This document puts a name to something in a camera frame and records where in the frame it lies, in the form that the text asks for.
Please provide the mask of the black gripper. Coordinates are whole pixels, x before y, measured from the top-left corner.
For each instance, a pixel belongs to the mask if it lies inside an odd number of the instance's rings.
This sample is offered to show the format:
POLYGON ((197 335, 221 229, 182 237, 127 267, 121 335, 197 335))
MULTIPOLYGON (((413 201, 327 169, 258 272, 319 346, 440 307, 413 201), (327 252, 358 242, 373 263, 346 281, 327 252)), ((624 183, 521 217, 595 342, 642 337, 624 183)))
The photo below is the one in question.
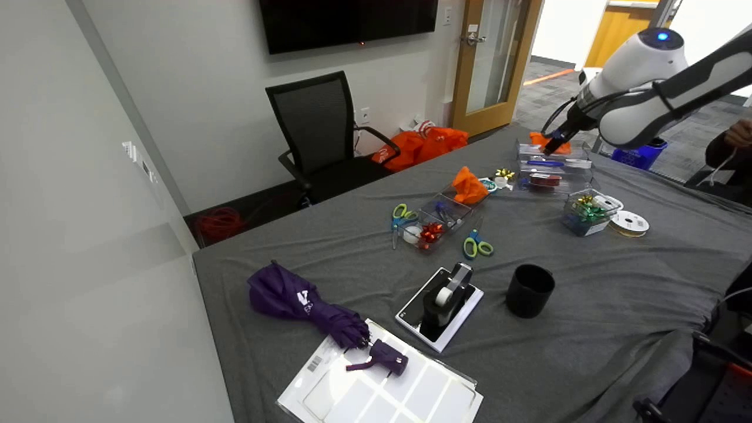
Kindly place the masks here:
POLYGON ((546 136, 544 153, 552 154, 558 147, 568 142, 578 131, 595 129, 598 119, 592 116, 592 102, 580 106, 577 98, 568 98, 559 102, 546 123, 540 127, 540 134, 546 136))

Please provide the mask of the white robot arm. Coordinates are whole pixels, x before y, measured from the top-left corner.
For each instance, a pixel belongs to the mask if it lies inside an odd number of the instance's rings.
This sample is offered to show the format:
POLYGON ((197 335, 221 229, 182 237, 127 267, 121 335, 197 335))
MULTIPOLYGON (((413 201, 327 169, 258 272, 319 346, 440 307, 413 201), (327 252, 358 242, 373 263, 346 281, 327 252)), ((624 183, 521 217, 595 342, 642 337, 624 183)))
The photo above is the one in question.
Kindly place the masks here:
POLYGON ((687 61, 676 29, 644 27, 580 87, 567 119, 558 129, 544 129, 544 153, 552 154, 586 129, 598 129, 615 147, 639 147, 673 122, 750 81, 752 27, 696 64, 687 61))

